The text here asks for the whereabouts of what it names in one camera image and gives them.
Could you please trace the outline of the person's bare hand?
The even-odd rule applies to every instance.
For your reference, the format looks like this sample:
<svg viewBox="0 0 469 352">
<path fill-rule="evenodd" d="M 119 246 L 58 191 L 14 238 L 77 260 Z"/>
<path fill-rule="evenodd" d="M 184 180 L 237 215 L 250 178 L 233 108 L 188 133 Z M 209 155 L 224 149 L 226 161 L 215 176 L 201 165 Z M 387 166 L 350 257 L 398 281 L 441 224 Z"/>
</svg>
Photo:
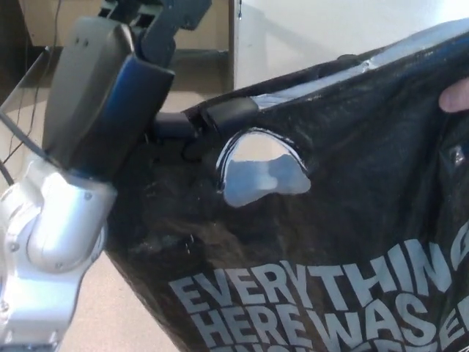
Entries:
<svg viewBox="0 0 469 352">
<path fill-rule="evenodd" d="M 439 97 L 440 108 L 447 113 L 469 109 L 469 78 L 464 78 L 446 88 Z"/>
</svg>

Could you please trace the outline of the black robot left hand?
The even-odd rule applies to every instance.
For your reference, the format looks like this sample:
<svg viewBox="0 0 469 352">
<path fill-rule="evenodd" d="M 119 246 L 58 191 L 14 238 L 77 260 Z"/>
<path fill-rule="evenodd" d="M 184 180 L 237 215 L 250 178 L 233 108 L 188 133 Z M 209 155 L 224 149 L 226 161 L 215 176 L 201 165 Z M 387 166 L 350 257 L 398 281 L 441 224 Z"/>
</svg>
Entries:
<svg viewBox="0 0 469 352">
<path fill-rule="evenodd" d="M 61 169 L 109 181 L 145 133 L 158 160 L 197 162 L 257 111 L 239 92 L 187 112 L 163 113 L 180 29 L 195 29 L 209 1 L 105 1 L 80 18 L 62 51 L 45 112 L 43 149 Z"/>
</svg>

